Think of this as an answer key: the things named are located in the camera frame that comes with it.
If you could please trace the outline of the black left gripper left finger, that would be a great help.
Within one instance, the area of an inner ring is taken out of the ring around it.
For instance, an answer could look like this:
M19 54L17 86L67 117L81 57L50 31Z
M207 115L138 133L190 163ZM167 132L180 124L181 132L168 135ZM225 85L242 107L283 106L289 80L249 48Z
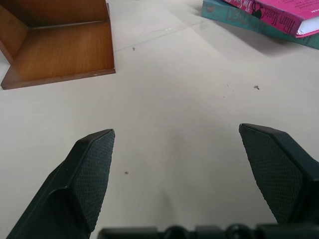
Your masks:
M108 187L115 132L102 130L76 141L45 179L9 239L88 239Z

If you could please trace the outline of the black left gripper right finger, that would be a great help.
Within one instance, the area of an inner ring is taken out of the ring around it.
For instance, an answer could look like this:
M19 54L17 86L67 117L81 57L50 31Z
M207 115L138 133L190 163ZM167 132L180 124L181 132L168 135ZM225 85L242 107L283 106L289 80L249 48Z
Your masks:
M276 221L319 222L319 163L289 134L242 123L239 133L254 175Z

